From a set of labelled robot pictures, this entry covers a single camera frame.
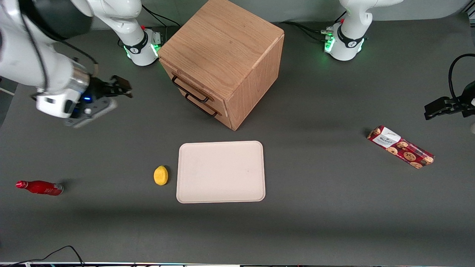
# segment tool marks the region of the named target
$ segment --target yellow lemon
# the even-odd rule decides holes
[[[160,166],[153,172],[153,179],[158,185],[165,185],[168,182],[168,171],[165,166]]]

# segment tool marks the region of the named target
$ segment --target wooden cabinet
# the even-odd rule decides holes
[[[275,82],[284,31],[227,0],[209,0],[158,51],[184,101],[236,130]]]

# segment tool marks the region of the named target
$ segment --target table surface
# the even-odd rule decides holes
[[[117,97],[117,109],[72,129],[19,86],[0,132],[0,261],[73,245],[90,262],[475,265],[474,119],[423,115],[449,95],[452,60],[475,52],[466,14],[376,21],[350,62],[281,26],[280,76],[236,132],[185,101],[159,63],[134,66],[113,32],[72,39],[100,62],[102,79],[128,79],[134,98]],[[455,67],[457,94],[474,67]],[[436,155],[434,164],[417,170],[366,140],[380,124]],[[178,203],[179,147],[241,140],[264,146],[264,200]],[[159,165],[170,171],[162,187],[152,178]],[[31,194],[15,188],[20,179],[66,191]]]

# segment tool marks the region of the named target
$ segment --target drawer handle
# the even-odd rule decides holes
[[[218,114],[217,111],[215,111],[214,114],[209,114],[208,112],[206,112],[206,110],[202,109],[199,105],[197,105],[197,104],[195,104],[193,101],[191,101],[191,100],[188,98],[188,96],[189,96],[189,94],[186,94],[186,95],[185,95],[185,99],[188,100],[188,102],[192,103],[193,106],[197,107],[199,110],[201,110],[201,111],[204,112],[206,115],[208,115],[208,116],[210,116],[210,117],[212,117],[212,118],[216,117],[216,114]]]
[[[175,80],[176,80],[177,78],[178,78],[178,76],[174,75],[174,76],[173,76],[173,79],[171,79],[171,82],[172,82],[176,87],[178,87],[179,89],[181,89],[181,90],[183,90],[184,92],[186,92],[186,94],[190,95],[191,97],[193,97],[194,99],[196,99],[197,101],[199,101],[199,102],[201,102],[201,103],[206,103],[206,101],[209,100],[209,97],[206,97],[205,99],[199,99],[199,98],[197,98],[194,94],[188,92],[187,89],[183,88],[181,85],[179,85],[179,84],[177,84],[177,83],[175,82]]]

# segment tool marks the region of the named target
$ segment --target cookie package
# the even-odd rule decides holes
[[[434,155],[401,138],[383,125],[374,129],[368,135],[368,139],[416,169],[434,162]]]

